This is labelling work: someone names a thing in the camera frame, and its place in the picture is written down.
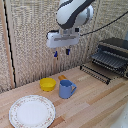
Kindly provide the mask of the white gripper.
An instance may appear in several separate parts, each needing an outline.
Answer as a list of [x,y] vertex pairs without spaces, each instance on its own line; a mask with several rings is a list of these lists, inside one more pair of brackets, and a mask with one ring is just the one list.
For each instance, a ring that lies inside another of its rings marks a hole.
[[[47,33],[47,43],[49,48],[75,45],[79,42],[79,29],[71,28],[66,30],[51,30]],[[70,49],[66,49],[66,55],[70,54]],[[54,51],[54,57],[58,57],[58,51]]]

